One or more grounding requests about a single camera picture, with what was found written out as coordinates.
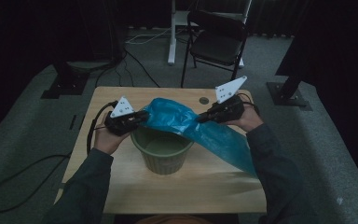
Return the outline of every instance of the chair backrest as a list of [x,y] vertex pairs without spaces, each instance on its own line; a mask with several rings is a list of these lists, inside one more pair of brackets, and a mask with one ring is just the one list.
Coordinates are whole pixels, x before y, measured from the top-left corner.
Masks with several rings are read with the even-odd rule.
[[187,25],[196,23],[201,29],[216,35],[223,35],[244,41],[247,37],[247,28],[242,21],[221,16],[212,12],[195,10],[187,15]]

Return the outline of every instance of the gray sleeve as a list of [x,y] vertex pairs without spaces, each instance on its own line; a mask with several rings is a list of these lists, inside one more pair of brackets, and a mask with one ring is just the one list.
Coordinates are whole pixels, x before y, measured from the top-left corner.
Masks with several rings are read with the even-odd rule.
[[266,193],[267,215],[260,223],[318,223],[296,165],[284,155],[267,124],[247,133],[258,178]]
[[42,223],[100,223],[113,157],[92,149]]

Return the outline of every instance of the chair leg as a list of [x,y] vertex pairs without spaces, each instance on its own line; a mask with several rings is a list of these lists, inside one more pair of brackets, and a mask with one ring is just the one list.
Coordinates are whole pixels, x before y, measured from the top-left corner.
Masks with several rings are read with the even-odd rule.
[[193,56],[193,64],[194,64],[194,67],[197,68],[196,57],[194,57],[194,56]]
[[187,41],[185,62],[183,63],[182,80],[181,80],[181,82],[180,82],[180,88],[183,88],[183,83],[185,82],[185,72],[186,72],[187,57],[188,57],[188,49],[189,49],[189,48],[190,48],[190,40]]
[[237,76],[238,68],[239,68],[239,65],[240,65],[240,60],[241,60],[241,58],[237,59],[237,61],[235,62],[234,70],[232,71],[232,76],[231,76],[230,81],[234,80],[235,77]]

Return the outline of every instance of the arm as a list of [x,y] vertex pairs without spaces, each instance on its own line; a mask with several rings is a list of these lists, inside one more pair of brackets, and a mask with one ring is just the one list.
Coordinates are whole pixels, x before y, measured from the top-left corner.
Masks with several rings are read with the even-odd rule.
[[318,223],[296,165],[284,155],[278,139],[254,109],[244,108],[239,120],[227,124],[247,132],[255,170],[266,193],[267,215],[260,223]]
[[42,223],[101,222],[113,162],[110,155],[127,136],[129,133],[118,137],[102,124],[97,126],[94,148],[65,184],[61,198],[47,212]]

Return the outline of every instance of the white triangular tag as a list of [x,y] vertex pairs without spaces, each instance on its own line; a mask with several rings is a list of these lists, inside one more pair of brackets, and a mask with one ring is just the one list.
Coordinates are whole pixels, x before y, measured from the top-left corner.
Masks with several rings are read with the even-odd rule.
[[222,104],[233,96],[237,90],[240,89],[241,85],[246,81],[247,76],[239,77],[226,84],[215,88],[216,100],[218,104]]
[[118,101],[115,109],[110,114],[110,118],[117,118],[120,116],[128,115],[130,113],[133,113],[134,110],[132,106],[130,105],[130,102],[127,100],[125,96],[122,96],[120,100]]

